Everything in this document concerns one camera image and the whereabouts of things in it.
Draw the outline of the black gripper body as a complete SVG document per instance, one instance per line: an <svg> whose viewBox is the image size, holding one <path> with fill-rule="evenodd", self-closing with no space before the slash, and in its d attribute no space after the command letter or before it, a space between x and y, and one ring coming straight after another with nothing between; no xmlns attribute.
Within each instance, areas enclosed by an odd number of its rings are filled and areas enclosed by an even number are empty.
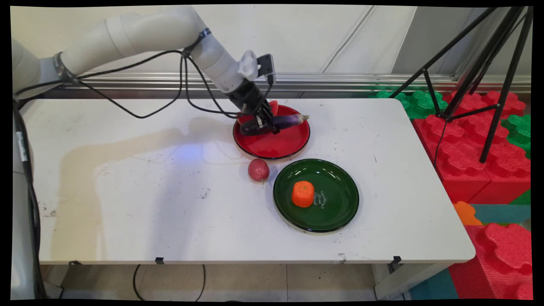
<svg viewBox="0 0 544 306"><path fill-rule="evenodd" d="M229 92L229 100L243 116L256 116L260 119L273 117L272 107L253 81L243 80L235 90Z"/></svg>

